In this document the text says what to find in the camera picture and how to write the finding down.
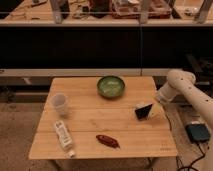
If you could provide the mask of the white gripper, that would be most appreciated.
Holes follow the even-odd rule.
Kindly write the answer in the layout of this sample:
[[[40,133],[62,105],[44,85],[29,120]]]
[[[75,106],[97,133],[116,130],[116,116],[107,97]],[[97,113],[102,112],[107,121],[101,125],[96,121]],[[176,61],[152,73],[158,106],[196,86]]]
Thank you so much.
[[[161,106],[158,103],[141,102],[135,108],[135,114],[138,120],[148,120],[161,112]]]

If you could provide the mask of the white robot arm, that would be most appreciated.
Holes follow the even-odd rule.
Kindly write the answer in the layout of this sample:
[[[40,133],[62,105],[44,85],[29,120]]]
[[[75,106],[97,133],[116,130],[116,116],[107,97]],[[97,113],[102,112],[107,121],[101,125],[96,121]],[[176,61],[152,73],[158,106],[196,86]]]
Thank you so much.
[[[167,73],[166,83],[155,93],[154,98],[158,104],[167,105],[178,94],[182,94],[201,115],[212,131],[202,171],[213,171],[213,98],[198,89],[195,81],[192,72],[172,69]]]

